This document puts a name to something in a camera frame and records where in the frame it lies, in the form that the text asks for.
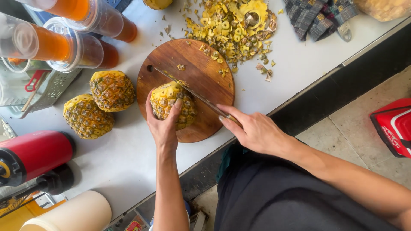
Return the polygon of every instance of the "checkered cloth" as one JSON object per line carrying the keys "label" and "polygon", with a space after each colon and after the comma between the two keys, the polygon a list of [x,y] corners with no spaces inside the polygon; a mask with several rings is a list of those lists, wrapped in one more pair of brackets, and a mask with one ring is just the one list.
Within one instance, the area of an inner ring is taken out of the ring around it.
{"label": "checkered cloth", "polygon": [[334,33],[348,19],[358,14],[352,0],[284,0],[285,9],[298,38],[314,41]]}

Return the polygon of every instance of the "red cooler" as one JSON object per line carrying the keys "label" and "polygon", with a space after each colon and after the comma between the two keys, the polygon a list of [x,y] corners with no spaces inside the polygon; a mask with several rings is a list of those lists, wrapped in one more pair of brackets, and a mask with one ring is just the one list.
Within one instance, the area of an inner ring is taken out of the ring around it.
{"label": "red cooler", "polygon": [[63,132],[38,131],[0,142],[0,186],[18,186],[74,156],[73,140]]}
{"label": "red cooler", "polygon": [[369,117],[394,156],[411,158],[411,99],[394,101]]}

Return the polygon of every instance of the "beige floor tile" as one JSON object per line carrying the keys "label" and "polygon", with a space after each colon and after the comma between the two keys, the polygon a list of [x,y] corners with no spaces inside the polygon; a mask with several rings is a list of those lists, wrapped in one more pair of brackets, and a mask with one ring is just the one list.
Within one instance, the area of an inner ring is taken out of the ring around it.
{"label": "beige floor tile", "polygon": [[303,131],[296,138],[315,149],[367,168],[367,165],[328,117]]}
{"label": "beige floor tile", "polygon": [[411,159],[409,158],[393,157],[370,170],[411,189]]}
{"label": "beige floor tile", "polygon": [[214,185],[207,191],[197,196],[194,199],[194,203],[196,203],[198,207],[209,216],[207,224],[205,225],[205,231],[213,231],[215,211],[218,203],[217,185]]}
{"label": "beige floor tile", "polygon": [[369,168],[393,155],[368,115],[397,99],[410,97],[410,88],[411,66],[329,116]]}

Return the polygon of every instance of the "forearm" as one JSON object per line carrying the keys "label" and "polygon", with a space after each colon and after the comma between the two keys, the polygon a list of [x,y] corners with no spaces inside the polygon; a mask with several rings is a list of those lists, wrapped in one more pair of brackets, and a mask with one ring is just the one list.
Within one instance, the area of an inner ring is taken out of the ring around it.
{"label": "forearm", "polygon": [[411,208],[411,191],[370,170],[304,144],[296,144],[288,159],[388,220]]}
{"label": "forearm", "polygon": [[167,150],[157,151],[154,224],[155,231],[189,230],[175,152]]}

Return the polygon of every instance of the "knife handle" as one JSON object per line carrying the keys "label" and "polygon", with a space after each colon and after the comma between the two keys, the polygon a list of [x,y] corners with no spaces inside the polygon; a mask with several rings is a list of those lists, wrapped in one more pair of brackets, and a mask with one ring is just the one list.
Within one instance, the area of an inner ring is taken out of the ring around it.
{"label": "knife handle", "polygon": [[241,129],[243,129],[241,123],[236,118],[234,118],[234,116],[232,116],[231,114],[226,115],[226,118],[234,121],[238,126],[241,127]]}

